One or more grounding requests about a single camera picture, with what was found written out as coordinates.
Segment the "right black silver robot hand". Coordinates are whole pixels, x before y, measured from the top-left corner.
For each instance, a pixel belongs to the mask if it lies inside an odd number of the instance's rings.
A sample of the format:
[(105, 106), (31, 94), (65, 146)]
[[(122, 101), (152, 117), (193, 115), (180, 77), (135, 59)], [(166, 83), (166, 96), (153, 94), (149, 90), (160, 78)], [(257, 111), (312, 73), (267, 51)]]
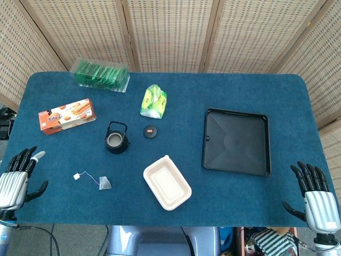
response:
[(290, 168), (295, 174), (303, 197), (304, 212), (295, 210), (287, 202), (282, 202), (285, 210), (307, 223), (317, 234), (335, 234), (341, 230), (341, 219), (334, 194), (324, 172), (317, 166), (304, 164), (300, 161)]

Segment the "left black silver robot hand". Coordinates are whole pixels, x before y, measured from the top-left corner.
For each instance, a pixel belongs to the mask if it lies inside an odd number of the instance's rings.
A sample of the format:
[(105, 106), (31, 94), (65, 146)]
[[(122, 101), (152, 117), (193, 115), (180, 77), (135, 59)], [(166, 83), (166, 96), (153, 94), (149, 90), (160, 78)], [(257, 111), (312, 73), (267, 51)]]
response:
[(47, 180), (37, 191), (27, 193), (33, 170), (45, 155), (45, 151), (35, 154), (36, 149), (36, 146), (24, 149), (12, 157), (5, 172), (0, 175), (0, 211), (17, 211), (24, 203), (40, 197), (46, 191)]

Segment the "pyramid tea bag with string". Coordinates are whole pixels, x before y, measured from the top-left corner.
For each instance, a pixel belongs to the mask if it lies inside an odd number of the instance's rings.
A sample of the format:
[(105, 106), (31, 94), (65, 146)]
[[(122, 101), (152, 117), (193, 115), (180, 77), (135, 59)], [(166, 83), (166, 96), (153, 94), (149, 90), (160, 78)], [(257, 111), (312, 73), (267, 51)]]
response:
[(99, 177), (99, 180), (96, 180), (92, 175), (90, 175), (88, 172), (84, 171), (82, 173), (75, 173), (73, 175), (73, 179), (74, 180), (78, 180), (81, 176), (86, 175), (89, 178), (91, 178), (91, 180), (93, 180), (95, 182), (95, 184), (98, 186), (99, 190), (106, 190), (106, 189), (111, 189), (111, 183), (108, 180), (108, 178), (106, 176), (102, 176)]

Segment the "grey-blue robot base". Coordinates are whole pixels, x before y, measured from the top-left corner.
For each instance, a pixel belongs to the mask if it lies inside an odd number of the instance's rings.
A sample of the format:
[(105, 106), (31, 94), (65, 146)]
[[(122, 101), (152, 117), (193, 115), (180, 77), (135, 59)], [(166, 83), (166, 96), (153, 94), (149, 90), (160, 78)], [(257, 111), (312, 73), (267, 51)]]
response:
[(105, 256), (221, 256), (219, 227), (112, 226)]

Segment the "black cast iron teapot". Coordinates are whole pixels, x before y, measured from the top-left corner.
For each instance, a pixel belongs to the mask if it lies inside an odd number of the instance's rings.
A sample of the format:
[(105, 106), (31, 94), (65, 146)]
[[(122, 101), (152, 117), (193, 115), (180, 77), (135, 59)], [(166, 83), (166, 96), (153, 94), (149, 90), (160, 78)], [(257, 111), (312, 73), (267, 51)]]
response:
[[(122, 125), (125, 129), (123, 132), (117, 130), (111, 130), (112, 124)], [(112, 154), (121, 154), (123, 153), (129, 146), (130, 142), (126, 135), (128, 126), (122, 122), (111, 121), (108, 124), (106, 136), (105, 136), (105, 146), (107, 150)]]

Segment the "black teapot lid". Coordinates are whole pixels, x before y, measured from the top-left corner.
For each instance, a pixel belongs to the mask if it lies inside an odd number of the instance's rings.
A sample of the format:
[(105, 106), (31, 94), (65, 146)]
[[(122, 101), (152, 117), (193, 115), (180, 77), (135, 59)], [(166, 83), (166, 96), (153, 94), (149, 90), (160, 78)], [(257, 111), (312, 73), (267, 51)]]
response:
[(146, 138), (154, 138), (157, 135), (157, 128), (154, 125), (147, 125), (143, 130), (143, 135)]

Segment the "green-yellow snack packet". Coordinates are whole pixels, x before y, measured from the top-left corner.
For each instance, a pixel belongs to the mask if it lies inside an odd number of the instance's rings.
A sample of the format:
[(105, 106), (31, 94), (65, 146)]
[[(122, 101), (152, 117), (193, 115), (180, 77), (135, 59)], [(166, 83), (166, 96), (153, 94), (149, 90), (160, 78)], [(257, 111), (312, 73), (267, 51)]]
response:
[(149, 86), (144, 94), (140, 115), (162, 119), (167, 105), (167, 93), (157, 84)]

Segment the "black equipment on floor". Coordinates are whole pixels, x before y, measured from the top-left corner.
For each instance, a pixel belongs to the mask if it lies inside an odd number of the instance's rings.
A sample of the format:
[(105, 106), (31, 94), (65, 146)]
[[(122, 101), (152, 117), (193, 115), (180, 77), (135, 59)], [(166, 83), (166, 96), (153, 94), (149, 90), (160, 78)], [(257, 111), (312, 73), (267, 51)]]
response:
[(7, 106), (0, 108), (0, 140), (8, 140), (13, 129), (16, 112)]

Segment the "blue table cloth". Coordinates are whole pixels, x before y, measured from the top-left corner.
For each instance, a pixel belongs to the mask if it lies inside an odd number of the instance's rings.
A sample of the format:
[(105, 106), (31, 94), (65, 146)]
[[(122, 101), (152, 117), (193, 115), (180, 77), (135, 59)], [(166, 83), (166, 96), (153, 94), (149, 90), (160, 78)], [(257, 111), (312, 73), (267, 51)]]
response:
[[(167, 93), (162, 119), (140, 115), (146, 89)], [(40, 112), (89, 98), (96, 120), (50, 135), (40, 130)], [(271, 174), (267, 177), (205, 169), (205, 113), (209, 108), (264, 114), (269, 119)], [(111, 121), (125, 123), (130, 146), (110, 153)], [(146, 138), (143, 130), (158, 132)], [(125, 93), (79, 86), (67, 72), (35, 73), (27, 81), (0, 165), (36, 146), (46, 152), (29, 180), (29, 191), (48, 181), (46, 192), (17, 212), (19, 222), (146, 226), (293, 226), (304, 222), (282, 206), (304, 203), (290, 166), (320, 167), (330, 177), (304, 80), (294, 74), (132, 73)], [(192, 189), (191, 197), (164, 210), (143, 178), (144, 169), (168, 155)], [(99, 190), (106, 176), (112, 188)]]

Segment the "orange biscuit box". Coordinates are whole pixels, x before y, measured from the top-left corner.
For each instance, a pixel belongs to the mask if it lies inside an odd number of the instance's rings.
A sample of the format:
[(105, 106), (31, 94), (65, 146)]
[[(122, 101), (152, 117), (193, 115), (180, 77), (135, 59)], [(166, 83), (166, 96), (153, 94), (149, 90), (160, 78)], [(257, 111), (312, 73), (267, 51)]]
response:
[(50, 135), (96, 120), (89, 98), (52, 108), (38, 114), (40, 130)]

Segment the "black square plastic tray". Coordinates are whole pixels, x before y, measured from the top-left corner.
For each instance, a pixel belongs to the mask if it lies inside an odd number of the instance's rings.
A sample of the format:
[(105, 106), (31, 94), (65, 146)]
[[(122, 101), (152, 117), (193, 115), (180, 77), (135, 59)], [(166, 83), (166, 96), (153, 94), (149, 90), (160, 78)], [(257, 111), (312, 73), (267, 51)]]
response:
[(269, 176), (269, 119), (263, 114), (209, 108), (202, 165), (209, 170)]

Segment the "clear box of green packets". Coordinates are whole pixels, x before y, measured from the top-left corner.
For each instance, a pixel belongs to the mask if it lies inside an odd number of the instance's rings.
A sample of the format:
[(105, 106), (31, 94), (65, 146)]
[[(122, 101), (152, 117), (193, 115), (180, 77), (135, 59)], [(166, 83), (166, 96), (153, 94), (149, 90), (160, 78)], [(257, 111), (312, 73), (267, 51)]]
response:
[(79, 86), (125, 93), (130, 80), (126, 65), (78, 58), (69, 70)]

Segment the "white plastic food container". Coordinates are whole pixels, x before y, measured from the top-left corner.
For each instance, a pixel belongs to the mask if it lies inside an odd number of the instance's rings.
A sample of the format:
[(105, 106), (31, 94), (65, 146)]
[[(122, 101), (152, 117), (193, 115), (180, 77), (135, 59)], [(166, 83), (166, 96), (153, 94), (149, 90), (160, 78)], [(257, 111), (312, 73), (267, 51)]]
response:
[(146, 167), (143, 177), (166, 211), (176, 209), (192, 195), (190, 185), (168, 155)]

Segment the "woven bamboo folding screen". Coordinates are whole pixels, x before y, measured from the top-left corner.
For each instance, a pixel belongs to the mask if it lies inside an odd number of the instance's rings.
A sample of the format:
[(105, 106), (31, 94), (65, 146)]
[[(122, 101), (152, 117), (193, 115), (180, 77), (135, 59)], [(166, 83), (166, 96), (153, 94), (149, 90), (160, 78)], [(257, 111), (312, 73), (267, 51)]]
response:
[(293, 73), (341, 191), (341, 0), (0, 0), (0, 107), (77, 57), (133, 71)]

